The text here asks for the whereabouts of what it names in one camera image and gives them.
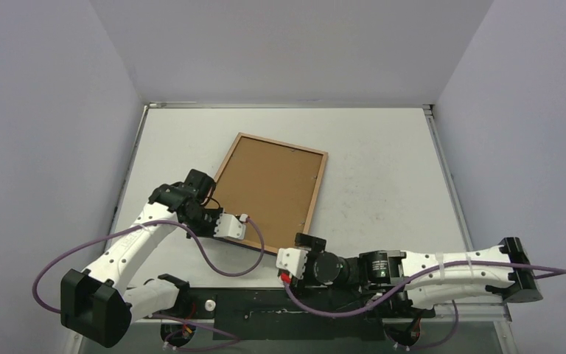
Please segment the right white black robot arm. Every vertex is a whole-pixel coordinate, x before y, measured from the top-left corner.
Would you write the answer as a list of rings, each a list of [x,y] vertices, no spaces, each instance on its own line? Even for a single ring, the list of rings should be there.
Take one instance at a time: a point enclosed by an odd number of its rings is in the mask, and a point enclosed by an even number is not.
[[[478,251],[418,253],[379,250],[341,257],[326,250],[326,241],[298,233],[292,248],[280,249],[276,267],[283,282],[299,295],[306,287],[353,290],[384,301],[389,316],[478,296],[505,303],[542,299],[527,252],[518,237]]]

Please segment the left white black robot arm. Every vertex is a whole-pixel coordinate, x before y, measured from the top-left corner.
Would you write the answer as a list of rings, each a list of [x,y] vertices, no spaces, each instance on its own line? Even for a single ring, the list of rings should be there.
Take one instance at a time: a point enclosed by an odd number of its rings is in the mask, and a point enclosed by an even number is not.
[[[190,229],[212,228],[214,218],[204,202],[215,181],[190,170],[185,181],[162,184],[153,190],[131,229],[82,271],[70,270],[60,283],[62,326],[101,344],[116,345],[130,325],[161,310],[182,317],[190,297],[187,282],[162,274],[144,285],[129,283],[160,242],[187,222]]]

